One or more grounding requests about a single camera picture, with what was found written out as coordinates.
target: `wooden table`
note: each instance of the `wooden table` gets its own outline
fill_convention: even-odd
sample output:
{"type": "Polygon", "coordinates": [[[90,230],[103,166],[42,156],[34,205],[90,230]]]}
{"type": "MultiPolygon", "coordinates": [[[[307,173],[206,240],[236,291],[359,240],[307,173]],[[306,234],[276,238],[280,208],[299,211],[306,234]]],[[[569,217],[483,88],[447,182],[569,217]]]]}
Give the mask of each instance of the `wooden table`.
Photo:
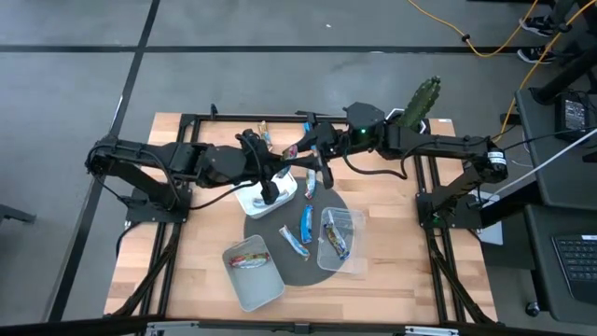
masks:
{"type": "MultiPolygon", "coordinates": [[[[149,143],[175,141],[181,114],[158,113],[149,143]]],[[[238,146],[234,134],[257,125],[251,122],[203,121],[200,142],[238,146]]],[[[270,123],[274,152],[295,143],[303,135],[300,123],[270,123]]],[[[432,133],[454,135],[449,119],[432,119],[432,133]]],[[[375,153],[351,156],[351,163],[362,169],[399,168],[398,161],[386,161],[375,153]]],[[[426,158],[423,165],[427,169],[426,158]]],[[[359,175],[342,160],[329,164],[335,178],[334,190],[349,208],[366,215],[368,271],[354,276],[336,273],[308,287],[286,286],[285,294],[253,313],[241,310],[222,263],[222,252],[243,239],[245,214],[233,195],[192,212],[182,229],[167,316],[188,319],[310,321],[350,323],[437,323],[437,309],[429,257],[423,230],[418,225],[414,195],[416,174],[412,159],[407,160],[409,179],[391,175],[359,175]]],[[[462,172],[456,160],[437,160],[443,185],[462,172]]],[[[293,167],[293,175],[303,176],[303,168],[293,167]]],[[[163,175],[149,170],[156,178],[163,175]]],[[[428,189],[431,178],[426,172],[428,189]]],[[[193,204],[212,200],[228,188],[194,187],[193,204]]],[[[120,256],[108,293],[105,312],[117,310],[146,274],[156,234],[156,223],[144,223],[123,240],[120,256]]],[[[469,294],[489,317],[496,319],[483,255],[479,242],[465,230],[451,230],[451,240],[459,278],[469,294]]],[[[450,287],[444,292],[449,317],[455,319],[450,287]]],[[[150,312],[157,311],[161,279],[156,282],[150,312]]]]}

